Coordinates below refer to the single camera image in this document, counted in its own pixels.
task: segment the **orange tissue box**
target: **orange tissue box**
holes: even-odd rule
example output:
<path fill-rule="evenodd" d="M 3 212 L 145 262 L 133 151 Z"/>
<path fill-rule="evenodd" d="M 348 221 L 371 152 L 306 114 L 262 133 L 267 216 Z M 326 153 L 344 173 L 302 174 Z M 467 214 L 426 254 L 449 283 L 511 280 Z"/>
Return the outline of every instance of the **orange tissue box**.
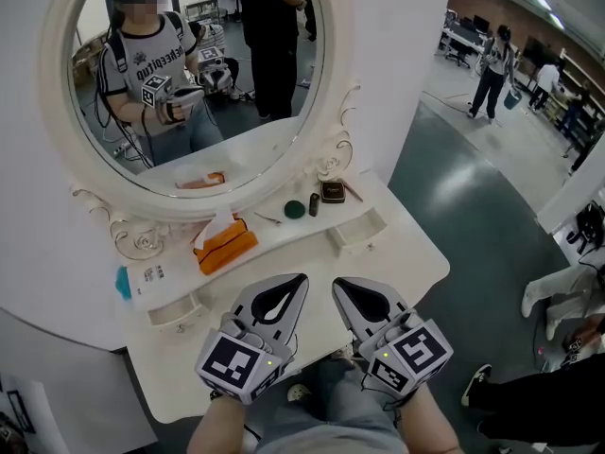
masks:
<path fill-rule="evenodd" d="M 193 252 L 198 258 L 202 273 L 209 276 L 256 245 L 256 235 L 248 230 L 242 218 L 238 218 L 221 233 L 204 240 L 202 250 L 194 249 Z"/>

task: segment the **floor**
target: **floor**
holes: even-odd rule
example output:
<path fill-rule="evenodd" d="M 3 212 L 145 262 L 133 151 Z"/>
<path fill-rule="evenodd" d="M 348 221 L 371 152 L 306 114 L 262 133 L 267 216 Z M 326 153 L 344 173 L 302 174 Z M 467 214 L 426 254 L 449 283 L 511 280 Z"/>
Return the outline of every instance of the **floor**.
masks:
<path fill-rule="evenodd" d="M 240 66 L 237 86 L 244 93 L 252 91 L 254 89 L 254 82 L 251 72 L 251 53 L 244 42 L 242 24 L 225 22 L 223 28 L 227 41 L 227 56 L 238 60 Z M 307 35 L 306 31 L 302 29 L 299 36 L 297 55 L 299 85 L 297 85 L 292 98 L 292 111 L 294 115 L 298 115 L 301 112 L 308 95 L 308 89 L 302 87 L 300 83 L 304 79 L 311 79 L 314 72 L 317 43 L 309 42 L 306 38 Z M 96 119 L 95 85 L 90 82 L 87 85 L 78 87 L 77 99 L 93 136 L 103 149 L 110 153 L 110 155 L 113 155 L 120 146 L 126 143 L 126 139 L 113 121 L 108 123 L 108 113 L 100 99 L 98 100 L 99 119 Z M 225 140 L 257 128 L 264 123 L 259 119 L 253 101 L 241 100 L 233 102 L 224 96 L 212 96 L 207 102 Z M 108 123 L 107 129 L 104 129 L 100 123 Z M 126 153 L 118 154 L 115 160 L 119 165 L 135 174 L 147 169 L 140 160 L 137 160 L 137 155 L 133 149 L 128 150 Z"/>
<path fill-rule="evenodd" d="M 523 102 L 510 111 L 504 107 L 506 87 L 496 108 L 497 122 L 492 125 L 485 115 L 485 104 L 482 113 L 470 120 L 465 114 L 479 76 L 447 61 L 442 51 L 438 54 L 426 79 L 422 102 L 472 143 L 512 183 L 534 213 L 539 212 L 561 189 L 577 152 L 572 150 L 569 158 L 562 157 L 569 143 L 544 116 L 528 110 L 530 96 L 525 92 Z M 467 61 L 474 67 L 475 57 L 469 56 Z"/>
<path fill-rule="evenodd" d="M 524 320 L 519 305 L 525 284 L 567 262 L 550 236 L 535 223 L 524 198 L 470 140 L 446 120 L 420 103 L 409 137 L 389 188 L 406 206 L 451 265 L 448 277 L 424 297 L 418 308 L 434 319 L 454 347 L 447 367 L 430 387 L 454 426 L 461 446 L 470 454 L 489 453 L 499 445 L 475 432 L 484 415 L 462 408 L 459 399 L 470 376 L 483 363 L 494 367 L 494 381 L 539 372 L 545 355 L 557 351 L 566 324 L 550 343 L 544 336 L 544 306 Z M 133 384 L 145 406 L 127 357 Z M 247 422 L 257 428 L 271 415 L 271 389 L 249 412 Z M 159 442 L 147 453 L 180 454 L 198 418 L 161 425 L 150 417 Z M 532 452 L 527 445 L 514 452 Z M 583 454 L 587 447 L 556 448 L 559 454 Z"/>

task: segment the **white ornate mirror frame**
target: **white ornate mirror frame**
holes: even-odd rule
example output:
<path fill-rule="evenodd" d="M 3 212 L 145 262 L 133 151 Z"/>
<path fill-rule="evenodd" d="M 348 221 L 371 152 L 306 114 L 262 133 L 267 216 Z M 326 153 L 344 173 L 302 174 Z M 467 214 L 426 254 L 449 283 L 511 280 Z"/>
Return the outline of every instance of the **white ornate mirror frame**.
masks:
<path fill-rule="evenodd" d="M 317 93 L 305 103 L 301 116 L 306 115 L 306 119 L 292 145 L 256 179 L 233 189 L 224 185 L 226 193 L 210 197 L 200 197 L 197 192 L 186 192 L 190 194 L 188 197 L 175 197 L 171 196 L 170 189 L 166 189 L 165 194 L 144 189 L 125 179 L 126 172 L 118 173 L 108 166 L 82 132 L 82 126 L 86 125 L 73 105 L 73 78 L 68 56 L 84 1 L 53 1 L 43 26 L 39 76 L 40 101 L 51 139 L 78 184 L 90 192 L 90 197 L 98 198 L 91 208 L 103 208 L 110 216 L 114 210 L 119 210 L 138 218 L 163 222 L 196 222 L 212 217 L 216 209 L 224 205 L 239 212 L 256 204 L 301 172 L 310 160 L 326 157 L 321 160 L 320 167 L 324 168 L 322 176 L 330 178 L 349 164 L 352 151 L 342 118 L 350 109 L 346 101 L 353 89 L 350 76 L 351 0 L 319 0 L 322 18 L 318 19 L 318 35 L 323 37 L 318 39 L 318 61 L 322 62 L 320 69 L 316 69 L 310 95 L 314 88 Z M 343 144 L 348 148 L 344 152 Z M 344 159 L 332 158 L 340 153 L 344 153 Z M 117 221 L 120 220 L 112 218 L 112 225 Z M 117 240 L 113 231 L 112 238 Z"/>

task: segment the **black shoe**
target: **black shoe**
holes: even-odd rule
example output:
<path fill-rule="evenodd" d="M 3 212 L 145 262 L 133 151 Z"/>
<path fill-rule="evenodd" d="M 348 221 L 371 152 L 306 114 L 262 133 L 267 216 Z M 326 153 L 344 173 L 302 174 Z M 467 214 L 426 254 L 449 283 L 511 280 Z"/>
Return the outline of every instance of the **black shoe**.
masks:
<path fill-rule="evenodd" d="M 490 364 L 483 365 L 475 372 L 473 378 L 471 378 L 469 386 L 466 388 L 464 394 L 462 395 L 462 398 L 460 399 L 460 403 L 463 407 L 469 407 L 469 394 L 471 393 L 471 389 L 474 386 L 479 385 L 480 383 L 487 382 L 490 379 L 490 376 L 492 376 L 492 365 Z"/>

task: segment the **green jar lid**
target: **green jar lid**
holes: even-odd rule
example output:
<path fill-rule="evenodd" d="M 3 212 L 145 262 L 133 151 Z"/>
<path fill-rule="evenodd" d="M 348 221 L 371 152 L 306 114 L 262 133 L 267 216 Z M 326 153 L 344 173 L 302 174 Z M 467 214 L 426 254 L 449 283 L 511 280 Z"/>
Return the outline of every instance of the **green jar lid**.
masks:
<path fill-rule="evenodd" d="M 302 218 L 306 214 L 306 208 L 299 201 L 289 201 L 284 207 L 284 214 L 288 218 Z"/>

